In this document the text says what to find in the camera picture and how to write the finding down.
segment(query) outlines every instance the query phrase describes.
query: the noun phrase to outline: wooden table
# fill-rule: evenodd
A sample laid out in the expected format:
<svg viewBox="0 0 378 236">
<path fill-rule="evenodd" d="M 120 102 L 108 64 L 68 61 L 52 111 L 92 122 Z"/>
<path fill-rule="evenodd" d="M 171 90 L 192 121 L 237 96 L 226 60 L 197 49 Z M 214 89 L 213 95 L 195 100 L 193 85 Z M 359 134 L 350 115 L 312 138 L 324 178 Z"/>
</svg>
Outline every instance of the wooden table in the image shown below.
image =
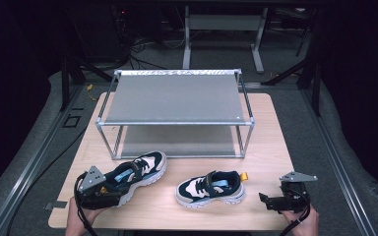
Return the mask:
<svg viewBox="0 0 378 236">
<path fill-rule="evenodd" d="M 66 177 L 58 197 L 59 202 L 69 201 L 77 177 L 92 165 L 106 173 L 120 163 L 129 161 L 112 160 L 96 129 L 95 119 L 103 97 L 104 95 L 96 106 Z M 245 158 L 169 158 L 167 169 L 157 182 L 138 188 L 126 205 L 104 211 L 96 219 L 94 228 L 230 231 L 284 229 L 284 217 L 273 210 L 267 210 L 266 205 L 260 202 L 259 193 L 280 197 L 282 191 L 279 188 L 279 177 L 293 170 L 293 166 L 270 96 L 249 93 L 249 100 L 256 125 Z M 243 182 L 247 195 L 245 200 L 238 205 L 214 201 L 203 208 L 187 208 L 176 201 L 175 189 L 179 183 L 213 170 L 247 172 L 249 179 Z M 68 206 L 55 208 L 48 224 L 53 228 L 65 228 L 67 215 Z"/>
</svg>

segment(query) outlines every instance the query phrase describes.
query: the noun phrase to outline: gray carpet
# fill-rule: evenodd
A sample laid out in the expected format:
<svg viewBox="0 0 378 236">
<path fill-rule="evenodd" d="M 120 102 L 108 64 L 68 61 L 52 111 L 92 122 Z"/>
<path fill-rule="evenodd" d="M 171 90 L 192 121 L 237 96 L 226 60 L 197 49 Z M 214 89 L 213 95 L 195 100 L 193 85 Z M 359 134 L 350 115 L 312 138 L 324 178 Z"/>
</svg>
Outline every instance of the gray carpet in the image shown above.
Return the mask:
<svg viewBox="0 0 378 236">
<path fill-rule="evenodd" d="M 244 32 L 235 34 L 218 32 L 204 33 L 204 35 L 198 34 L 192 40 L 191 69 L 240 68 L 245 82 L 249 83 L 251 87 L 256 87 L 250 89 L 249 92 L 268 93 L 275 105 L 295 170 L 316 175 L 319 178 L 317 182 L 306 184 L 306 187 L 311 195 L 313 206 L 321 214 L 320 235 L 361 235 L 361 230 L 358 223 L 356 223 L 353 211 L 350 210 L 348 199 L 344 194 L 345 190 L 342 189 L 339 183 L 339 176 L 337 176 L 335 168 L 333 168 L 329 150 L 326 142 L 321 137 L 315 119 L 323 122 L 373 227 L 373 231 L 369 230 L 366 235 L 378 235 L 378 185 L 364 171 L 359 164 L 357 156 L 347 145 L 347 141 L 342 135 L 341 123 L 335 105 L 327 90 L 322 87 L 320 103 L 322 116 L 321 118 L 315 118 L 307 105 L 307 91 L 295 88 L 294 84 L 297 77 L 290 77 L 274 88 L 257 87 L 257 83 L 268 80 L 273 74 L 282 72 L 301 60 L 301 57 L 294 56 L 299 38 L 286 36 L 280 32 L 268 33 L 261 48 L 266 70 L 263 75 L 258 75 L 255 72 L 249 49 L 253 39 L 254 34 Z M 144 50 L 133 53 L 133 55 L 165 69 L 180 69 L 183 50 L 182 47 L 170 48 L 173 43 L 178 43 L 178 41 L 170 41 L 167 45 L 147 44 Z M 121 69 L 156 68 L 144 63 L 139 67 L 135 60 L 132 62 L 132 65 L 128 63 Z M 111 74 L 111 72 L 111 70 L 106 70 L 107 74 Z M 44 209 L 44 206 L 57 199 L 80 144 L 82 138 L 80 133 L 90 122 L 90 117 L 95 108 L 95 101 L 91 100 L 90 95 L 98 97 L 102 92 L 106 91 L 108 86 L 107 82 L 91 72 L 86 72 L 86 76 L 88 80 L 84 86 L 71 85 L 73 99 L 71 106 L 65 112 L 59 112 L 61 105 L 60 73 L 49 79 L 52 83 L 52 93 L 48 98 L 47 104 L 40 117 L 38 117 L 25 144 L 0 179 L 0 210 L 2 210 L 4 205 L 8 203 L 8 197 L 11 196 L 13 187 L 16 186 L 17 181 L 23 175 L 26 166 L 32 162 L 32 159 L 38 155 L 43 156 L 42 162 L 37 163 L 35 168 L 36 173 L 39 174 L 57 156 L 63 153 L 44 172 L 27 194 L 16 213 L 10 235 L 63 235 L 64 233 L 63 230 L 52 229 L 48 226 L 47 221 L 51 211 Z M 94 85 L 90 92 L 86 90 L 86 85 L 88 84 Z M 52 124 L 58 124 L 54 130 Z M 51 142 L 48 146 L 43 147 L 42 144 L 46 139 L 50 139 Z M 134 232 L 101 229 L 98 229 L 97 233 L 99 235 L 130 236 L 177 234 L 177 232 Z M 279 235 L 280 232 L 251 233 L 252 235 Z M 198 232 L 191 235 L 213 235 L 213 233 L 202 234 Z"/>
</svg>

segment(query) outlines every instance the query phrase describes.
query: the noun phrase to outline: human hand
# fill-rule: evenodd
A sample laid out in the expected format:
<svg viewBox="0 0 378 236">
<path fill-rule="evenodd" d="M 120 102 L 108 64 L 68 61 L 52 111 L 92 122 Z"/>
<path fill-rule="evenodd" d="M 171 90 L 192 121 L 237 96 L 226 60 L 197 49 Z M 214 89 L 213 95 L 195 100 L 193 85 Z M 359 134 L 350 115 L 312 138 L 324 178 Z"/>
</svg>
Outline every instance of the human hand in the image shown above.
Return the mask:
<svg viewBox="0 0 378 236">
<path fill-rule="evenodd" d="M 281 211 L 287 223 L 291 224 L 293 221 L 298 219 L 302 212 L 293 213 L 291 211 Z M 317 236 L 318 235 L 318 223 L 319 223 L 319 213 L 313 207 L 310 206 L 310 211 L 308 217 L 306 217 L 300 224 L 292 228 L 290 232 L 294 236 Z"/>
<path fill-rule="evenodd" d="M 90 225 L 93 225 L 95 219 L 107 208 L 101 209 L 86 209 L 83 208 L 86 219 Z M 67 216 L 66 236 L 79 236 L 85 234 L 86 229 L 84 223 L 78 216 L 78 207 L 76 206 L 75 198 L 69 200 L 69 213 Z"/>
</svg>

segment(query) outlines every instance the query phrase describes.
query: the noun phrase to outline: black and white sneaker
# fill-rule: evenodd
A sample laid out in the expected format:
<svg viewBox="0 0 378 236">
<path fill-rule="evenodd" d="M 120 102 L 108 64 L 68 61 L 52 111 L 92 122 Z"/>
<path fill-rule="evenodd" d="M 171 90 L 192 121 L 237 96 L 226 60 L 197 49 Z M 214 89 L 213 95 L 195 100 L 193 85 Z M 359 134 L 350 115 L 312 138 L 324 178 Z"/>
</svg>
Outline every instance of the black and white sneaker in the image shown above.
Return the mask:
<svg viewBox="0 0 378 236">
<path fill-rule="evenodd" d="M 176 189 L 176 199 L 185 207 L 203 207 L 214 200 L 234 205 L 244 198 L 244 186 L 236 171 L 214 171 L 186 180 Z"/>
<path fill-rule="evenodd" d="M 167 158 L 163 152 L 153 151 L 121 163 L 104 175 L 91 195 L 81 195 L 83 208 L 121 207 L 130 201 L 134 191 L 157 181 L 165 171 Z"/>
</svg>

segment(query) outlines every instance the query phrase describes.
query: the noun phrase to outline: shoe sole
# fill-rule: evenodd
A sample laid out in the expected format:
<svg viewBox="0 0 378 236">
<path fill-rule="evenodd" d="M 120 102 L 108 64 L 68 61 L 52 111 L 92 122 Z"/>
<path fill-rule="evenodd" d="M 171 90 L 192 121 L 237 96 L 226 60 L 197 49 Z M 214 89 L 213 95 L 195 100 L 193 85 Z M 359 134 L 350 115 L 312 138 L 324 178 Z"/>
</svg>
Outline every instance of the shoe sole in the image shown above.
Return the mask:
<svg viewBox="0 0 378 236">
<path fill-rule="evenodd" d="M 134 191 L 138 188 L 138 187 L 141 187 L 141 186 L 148 186 L 148 185 L 151 185 L 153 184 L 155 181 L 157 181 L 164 173 L 165 171 L 165 168 L 167 166 L 167 162 L 164 163 L 164 166 L 161 168 L 161 170 L 157 173 L 155 173 L 153 176 L 151 176 L 150 178 L 148 179 L 145 179 L 145 180 L 142 180 L 142 181 L 139 181 L 133 185 L 130 186 L 130 190 L 128 191 L 128 193 L 124 196 L 121 197 L 121 200 L 119 201 L 118 203 L 118 206 L 114 206 L 114 207 L 121 207 L 123 206 L 124 204 L 126 204 L 128 201 L 131 200 L 131 197 L 133 197 L 134 195 Z"/>
<path fill-rule="evenodd" d="M 211 202 L 215 201 L 215 200 L 219 200 L 223 203 L 226 203 L 228 205 L 236 205 L 236 204 L 239 204 L 241 203 L 241 201 L 243 201 L 245 199 L 245 190 L 244 190 L 244 185 L 240 184 L 240 187 L 241 187 L 241 191 L 238 195 L 236 196 L 225 196 L 225 197 L 219 197 L 219 198 L 213 198 L 213 199 L 208 199 L 206 201 L 200 201 L 200 202 L 196 202 L 196 203 L 192 203 L 192 204 L 188 204 L 188 203 L 185 203 L 181 200 L 179 200 L 177 198 L 177 190 L 176 190 L 176 199 L 177 201 L 183 205 L 184 207 L 189 207 L 189 208 L 201 208 L 201 207 L 204 207 L 208 204 L 210 204 Z"/>
</svg>

